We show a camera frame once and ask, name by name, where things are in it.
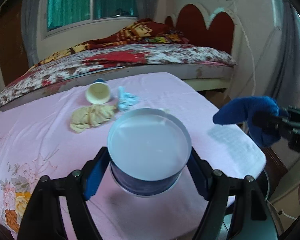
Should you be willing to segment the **blue cloth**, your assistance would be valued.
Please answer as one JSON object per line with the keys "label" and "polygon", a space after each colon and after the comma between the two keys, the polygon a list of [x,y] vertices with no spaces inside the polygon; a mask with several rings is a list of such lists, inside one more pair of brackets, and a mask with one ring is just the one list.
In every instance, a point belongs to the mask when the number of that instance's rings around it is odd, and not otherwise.
{"label": "blue cloth", "polygon": [[236,98],[224,105],[212,118],[214,124],[230,125],[246,122],[253,141],[260,147],[270,147],[281,139],[278,132],[268,132],[253,122],[255,114],[261,112],[262,118],[268,115],[287,116],[276,101],[268,96]]}

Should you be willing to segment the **blue white paper bowl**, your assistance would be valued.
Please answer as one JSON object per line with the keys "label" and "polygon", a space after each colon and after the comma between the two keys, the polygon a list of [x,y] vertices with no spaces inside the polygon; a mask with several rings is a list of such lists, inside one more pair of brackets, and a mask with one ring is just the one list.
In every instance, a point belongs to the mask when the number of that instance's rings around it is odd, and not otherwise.
{"label": "blue white paper bowl", "polygon": [[184,124],[159,109],[128,111],[111,126],[107,148],[114,180],[138,197],[174,187],[192,150]]}

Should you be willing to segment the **beige cloth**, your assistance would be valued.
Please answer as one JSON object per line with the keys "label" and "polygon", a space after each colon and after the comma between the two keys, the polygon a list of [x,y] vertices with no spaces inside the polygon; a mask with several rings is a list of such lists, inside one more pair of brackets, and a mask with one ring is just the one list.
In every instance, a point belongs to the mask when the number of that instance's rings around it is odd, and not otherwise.
{"label": "beige cloth", "polygon": [[114,118],[117,107],[114,105],[91,105],[75,110],[71,116],[70,128],[81,133],[85,129],[98,127]]}

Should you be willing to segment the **blue white paper cup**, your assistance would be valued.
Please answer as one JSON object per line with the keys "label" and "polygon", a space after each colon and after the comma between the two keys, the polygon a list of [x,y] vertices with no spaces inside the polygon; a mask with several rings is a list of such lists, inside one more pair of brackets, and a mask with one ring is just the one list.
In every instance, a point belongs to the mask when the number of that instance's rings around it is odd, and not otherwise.
{"label": "blue white paper cup", "polygon": [[91,104],[105,104],[111,99],[110,87],[103,79],[97,79],[86,90],[85,98]]}

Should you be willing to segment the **light blue glove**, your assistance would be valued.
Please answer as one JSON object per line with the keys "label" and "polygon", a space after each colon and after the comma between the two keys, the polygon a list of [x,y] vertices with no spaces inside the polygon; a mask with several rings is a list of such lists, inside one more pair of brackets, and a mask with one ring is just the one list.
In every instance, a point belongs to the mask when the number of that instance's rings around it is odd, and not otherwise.
{"label": "light blue glove", "polygon": [[128,111],[130,107],[136,105],[138,102],[139,98],[136,95],[126,92],[123,87],[118,88],[117,109],[119,111]]}

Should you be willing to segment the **grey curtain right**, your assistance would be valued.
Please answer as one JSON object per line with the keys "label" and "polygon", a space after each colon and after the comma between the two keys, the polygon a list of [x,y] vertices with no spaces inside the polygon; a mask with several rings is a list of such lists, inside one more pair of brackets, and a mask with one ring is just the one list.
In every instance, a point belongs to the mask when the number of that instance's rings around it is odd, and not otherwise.
{"label": "grey curtain right", "polygon": [[283,3],[282,23],[277,61],[265,94],[288,107],[300,98],[300,18],[289,2]]}

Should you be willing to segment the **brown wooden door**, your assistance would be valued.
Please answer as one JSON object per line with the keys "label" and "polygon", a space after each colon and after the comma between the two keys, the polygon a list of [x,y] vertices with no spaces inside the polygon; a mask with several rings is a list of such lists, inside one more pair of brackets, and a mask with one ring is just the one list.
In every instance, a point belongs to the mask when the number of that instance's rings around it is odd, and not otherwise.
{"label": "brown wooden door", "polygon": [[21,36],[21,3],[22,0],[6,2],[0,10],[0,69],[5,85],[29,68]]}

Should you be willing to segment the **red patterned blanket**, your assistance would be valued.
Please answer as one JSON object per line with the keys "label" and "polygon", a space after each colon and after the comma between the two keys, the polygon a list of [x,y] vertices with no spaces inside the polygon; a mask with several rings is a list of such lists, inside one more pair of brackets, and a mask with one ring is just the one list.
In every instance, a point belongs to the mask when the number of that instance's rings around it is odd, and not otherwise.
{"label": "red patterned blanket", "polygon": [[144,18],[106,38],[85,41],[68,49],[53,53],[37,64],[34,64],[30,69],[86,50],[137,43],[187,44],[188,42],[184,34],[175,29],[174,26],[154,22],[150,18]]}

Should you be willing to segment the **floral bed sheet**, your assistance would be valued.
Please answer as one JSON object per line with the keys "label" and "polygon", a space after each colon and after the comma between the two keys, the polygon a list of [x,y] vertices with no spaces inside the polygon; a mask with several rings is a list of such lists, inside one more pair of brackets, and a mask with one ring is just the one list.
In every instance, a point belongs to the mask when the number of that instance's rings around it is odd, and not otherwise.
{"label": "floral bed sheet", "polygon": [[86,50],[29,69],[0,92],[0,107],[34,90],[98,70],[143,64],[203,62],[217,62],[228,67],[237,64],[224,51],[190,44],[139,43]]}

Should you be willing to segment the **window with green curtain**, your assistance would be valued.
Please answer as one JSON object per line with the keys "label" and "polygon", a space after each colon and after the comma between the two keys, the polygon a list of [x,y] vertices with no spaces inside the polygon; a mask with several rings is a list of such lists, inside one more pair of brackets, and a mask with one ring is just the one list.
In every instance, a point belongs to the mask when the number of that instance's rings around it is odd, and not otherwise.
{"label": "window with green curtain", "polygon": [[103,20],[135,19],[136,0],[43,0],[44,37]]}

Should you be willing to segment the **grey curtain left of window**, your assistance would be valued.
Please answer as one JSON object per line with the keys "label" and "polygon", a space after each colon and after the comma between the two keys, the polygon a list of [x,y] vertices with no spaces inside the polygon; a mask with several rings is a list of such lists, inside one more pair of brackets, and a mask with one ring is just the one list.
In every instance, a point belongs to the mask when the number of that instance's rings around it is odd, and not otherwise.
{"label": "grey curtain left of window", "polygon": [[29,68],[39,62],[37,54],[37,23],[40,0],[23,0],[21,5],[21,36]]}

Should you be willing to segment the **bed frame with red headboard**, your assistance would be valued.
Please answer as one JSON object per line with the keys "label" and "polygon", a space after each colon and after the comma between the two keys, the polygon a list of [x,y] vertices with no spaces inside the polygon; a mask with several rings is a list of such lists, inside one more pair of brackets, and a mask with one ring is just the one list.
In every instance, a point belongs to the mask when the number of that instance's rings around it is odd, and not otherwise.
{"label": "bed frame with red headboard", "polygon": [[0,92],[0,111],[51,96],[120,68],[168,64],[217,64],[234,67],[235,25],[219,12],[210,26],[194,5],[185,5],[176,21],[143,18],[101,39],[56,52],[32,66]]}

